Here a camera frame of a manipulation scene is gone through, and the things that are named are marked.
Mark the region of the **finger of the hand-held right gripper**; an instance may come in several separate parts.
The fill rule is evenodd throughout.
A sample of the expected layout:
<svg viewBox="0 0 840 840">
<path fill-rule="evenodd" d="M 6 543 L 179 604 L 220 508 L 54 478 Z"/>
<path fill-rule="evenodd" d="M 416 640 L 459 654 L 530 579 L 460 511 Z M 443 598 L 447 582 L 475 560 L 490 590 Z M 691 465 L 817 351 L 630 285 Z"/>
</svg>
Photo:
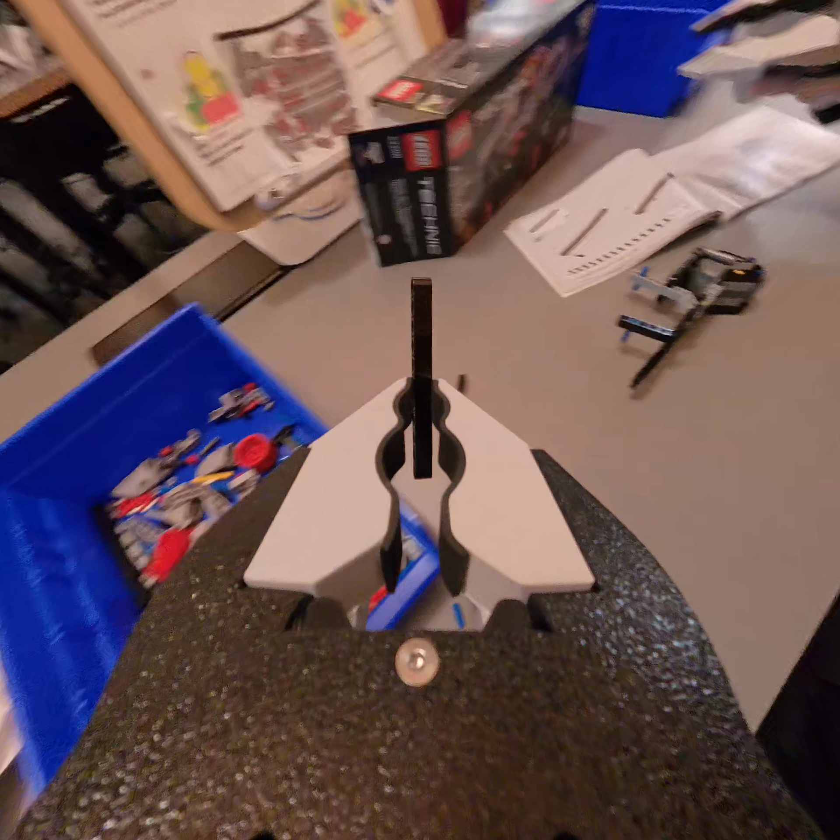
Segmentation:
<svg viewBox="0 0 840 840">
<path fill-rule="evenodd" d="M 779 13 L 796 2 L 790 1 L 730 1 L 692 24 L 696 34 L 709 34 L 743 22 L 761 20 Z"/>
<path fill-rule="evenodd" d="M 769 35 L 752 35 L 708 48 L 678 66 L 682 77 L 697 80 L 756 70 L 838 46 L 836 19 L 800 19 Z"/>
</svg>

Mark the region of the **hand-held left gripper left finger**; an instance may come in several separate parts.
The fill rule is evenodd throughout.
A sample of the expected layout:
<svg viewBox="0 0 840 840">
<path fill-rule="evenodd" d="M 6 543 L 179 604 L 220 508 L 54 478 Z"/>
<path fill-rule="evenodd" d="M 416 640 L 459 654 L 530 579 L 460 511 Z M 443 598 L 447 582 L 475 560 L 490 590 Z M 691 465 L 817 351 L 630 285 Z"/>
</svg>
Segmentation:
<svg viewBox="0 0 840 840">
<path fill-rule="evenodd" d="M 305 447 L 265 537 L 244 573 L 251 589 L 329 599 L 344 611 L 367 603 L 403 570 L 400 501 L 386 472 L 396 444 L 404 464 L 402 400 L 395 381 Z"/>
</svg>

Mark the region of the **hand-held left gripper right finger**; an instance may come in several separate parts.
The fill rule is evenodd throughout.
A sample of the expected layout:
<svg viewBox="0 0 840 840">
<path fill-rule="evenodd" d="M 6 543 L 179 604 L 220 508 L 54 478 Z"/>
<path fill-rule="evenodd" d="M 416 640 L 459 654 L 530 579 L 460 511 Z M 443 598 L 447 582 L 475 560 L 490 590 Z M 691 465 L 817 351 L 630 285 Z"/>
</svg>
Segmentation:
<svg viewBox="0 0 840 840">
<path fill-rule="evenodd" d="M 434 395 L 450 480 L 440 573 L 466 628 L 484 628 L 501 602 L 591 592 L 595 576 L 529 445 L 446 381 Z"/>
</svg>

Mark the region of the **long black toy beam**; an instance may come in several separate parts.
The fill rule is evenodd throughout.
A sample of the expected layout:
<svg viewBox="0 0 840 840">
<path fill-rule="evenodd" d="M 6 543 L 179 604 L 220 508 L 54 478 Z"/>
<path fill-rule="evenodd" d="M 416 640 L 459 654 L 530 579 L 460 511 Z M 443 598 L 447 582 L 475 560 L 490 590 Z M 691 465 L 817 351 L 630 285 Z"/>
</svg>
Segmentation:
<svg viewBox="0 0 840 840">
<path fill-rule="evenodd" d="M 433 286 L 428 278 L 413 278 L 412 389 L 413 474 L 425 480 L 433 474 Z"/>
</svg>

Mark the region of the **blue bin with brick pieces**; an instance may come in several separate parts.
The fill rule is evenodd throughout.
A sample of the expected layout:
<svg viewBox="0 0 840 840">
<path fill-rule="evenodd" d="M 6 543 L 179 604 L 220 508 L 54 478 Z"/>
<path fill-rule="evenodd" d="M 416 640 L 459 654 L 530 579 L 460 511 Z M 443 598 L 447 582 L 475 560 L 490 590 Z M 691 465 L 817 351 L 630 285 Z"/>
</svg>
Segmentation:
<svg viewBox="0 0 840 840">
<path fill-rule="evenodd" d="M 126 581 L 98 513 L 111 490 L 181 433 L 208 428 L 214 398 L 255 383 L 274 411 L 215 436 L 273 438 L 289 424 L 302 445 L 280 459 L 158 584 L 145 608 Z M 410 699 L 389 657 L 411 635 L 407 615 L 440 583 L 436 547 L 402 519 L 421 550 L 395 592 L 354 632 L 318 596 L 245 585 L 277 513 L 291 511 L 308 446 L 327 428 L 199 308 L 179 311 L 2 447 L 2 657 L 22 774 L 56 803 L 161 805 L 186 816 L 233 794 L 251 816 L 299 794 L 372 793 L 385 781 L 419 793 L 409 771 L 436 721 Z"/>
</svg>

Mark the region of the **blue plastic bin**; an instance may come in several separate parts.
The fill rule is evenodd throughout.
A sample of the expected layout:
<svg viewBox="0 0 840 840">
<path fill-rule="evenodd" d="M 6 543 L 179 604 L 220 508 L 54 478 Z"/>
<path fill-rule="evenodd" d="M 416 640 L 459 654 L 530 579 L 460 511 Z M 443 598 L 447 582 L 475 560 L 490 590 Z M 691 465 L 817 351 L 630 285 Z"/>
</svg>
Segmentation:
<svg viewBox="0 0 840 840">
<path fill-rule="evenodd" d="M 668 118 L 694 83 L 678 68 L 713 45 L 692 25 L 722 1 L 597 2 L 577 105 Z"/>
</svg>

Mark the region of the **pile of toy brick pieces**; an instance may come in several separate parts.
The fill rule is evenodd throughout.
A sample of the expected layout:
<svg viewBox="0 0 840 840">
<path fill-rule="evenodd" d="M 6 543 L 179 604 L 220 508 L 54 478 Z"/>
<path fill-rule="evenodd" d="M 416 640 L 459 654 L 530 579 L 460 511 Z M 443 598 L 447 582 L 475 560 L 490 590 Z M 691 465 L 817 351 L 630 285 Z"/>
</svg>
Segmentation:
<svg viewBox="0 0 840 840">
<path fill-rule="evenodd" d="M 102 513 L 140 585 L 162 583 L 190 549 L 323 425 L 256 381 L 221 393 L 206 419 L 139 462 Z"/>
</svg>

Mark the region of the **partly built toy brick model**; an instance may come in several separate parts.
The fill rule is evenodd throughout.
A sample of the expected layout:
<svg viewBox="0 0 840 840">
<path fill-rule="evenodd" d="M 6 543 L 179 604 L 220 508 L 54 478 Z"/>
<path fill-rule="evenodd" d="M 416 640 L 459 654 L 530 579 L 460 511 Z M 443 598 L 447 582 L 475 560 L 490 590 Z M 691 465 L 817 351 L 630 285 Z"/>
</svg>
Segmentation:
<svg viewBox="0 0 840 840">
<path fill-rule="evenodd" d="M 667 280 L 651 277 L 647 266 L 635 272 L 629 280 L 632 294 L 642 295 L 657 312 L 675 320 L 669 326 L 623 314 L 616 321 L 622 343 L 636 335 L 658 346 L 634 375 L 630 388 L 641 388 L 705 321 L 738 316 L 748 310 L 764 280 L 764 268 L 754 258 L 706 247 L 695 249 Z"/>
</svg>

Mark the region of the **white instruction booklet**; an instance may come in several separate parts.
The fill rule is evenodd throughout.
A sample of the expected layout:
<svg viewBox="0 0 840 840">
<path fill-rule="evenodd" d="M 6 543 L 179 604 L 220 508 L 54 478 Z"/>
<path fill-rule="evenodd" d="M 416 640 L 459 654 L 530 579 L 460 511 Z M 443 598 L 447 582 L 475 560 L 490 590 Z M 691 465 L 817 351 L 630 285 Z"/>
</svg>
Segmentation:
<svg viewBox="0 0 840 840">
<path fill-rule="evenodd" d="M 838 166 L 838 132 L 757 107 L 657 154 L 627 150 L 506 235 L 562 298 Z"/>
</svg>

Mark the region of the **white container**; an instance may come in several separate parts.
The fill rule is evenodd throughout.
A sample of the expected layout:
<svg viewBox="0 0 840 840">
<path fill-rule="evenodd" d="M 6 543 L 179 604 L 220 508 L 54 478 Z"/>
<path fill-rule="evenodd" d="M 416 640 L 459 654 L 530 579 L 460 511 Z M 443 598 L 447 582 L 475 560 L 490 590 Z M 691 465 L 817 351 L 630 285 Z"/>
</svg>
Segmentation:
<svg viewBox="0 0 840 840">
<path fill-rule="evenodd" d="M 361 216 L 355 174 L 344 164 L 238 237 L 280 266 L 298 266 L 357 225 Z"/>
</svg>

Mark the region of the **black toy set box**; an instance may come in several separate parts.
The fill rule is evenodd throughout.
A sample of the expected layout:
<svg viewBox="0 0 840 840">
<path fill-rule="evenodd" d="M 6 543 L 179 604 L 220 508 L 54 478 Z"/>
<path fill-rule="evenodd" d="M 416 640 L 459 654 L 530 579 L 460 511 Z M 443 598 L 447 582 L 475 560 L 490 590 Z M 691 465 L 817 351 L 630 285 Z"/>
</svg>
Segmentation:
<svg viewBox="0 0 840 840">
<path fill-rule="evenodd" d="M 453 256 L 569 139 L 595 2 L 494 2 L 349 135 L 380 266 Z"/>
</svg>

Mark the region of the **dark shelf unit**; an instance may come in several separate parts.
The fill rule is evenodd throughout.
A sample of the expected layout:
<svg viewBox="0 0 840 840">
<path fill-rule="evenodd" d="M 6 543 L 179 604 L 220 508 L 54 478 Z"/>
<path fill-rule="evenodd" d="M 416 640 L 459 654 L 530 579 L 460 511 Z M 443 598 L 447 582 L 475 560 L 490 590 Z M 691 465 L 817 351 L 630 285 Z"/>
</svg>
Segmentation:
<svg viewBox="0 0 840 840">
<path fill-rule="evenodd" d="M 1 367 L 204 236 L 61 70 L 2 62 Z"/>
</svg>

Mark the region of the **printed poster board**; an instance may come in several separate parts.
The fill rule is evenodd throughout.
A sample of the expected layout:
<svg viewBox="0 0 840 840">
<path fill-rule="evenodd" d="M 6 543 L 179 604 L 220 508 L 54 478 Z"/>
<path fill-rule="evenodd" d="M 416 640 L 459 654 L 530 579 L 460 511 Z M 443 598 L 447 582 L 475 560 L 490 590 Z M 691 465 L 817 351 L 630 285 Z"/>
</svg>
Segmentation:
<svg viewBox="0 0 840 840">
<path fill-rule="evenodd" d="M 13 2 L 167 198 L 240 232 L 349 167 L 438 2 Z"/>
</svg>

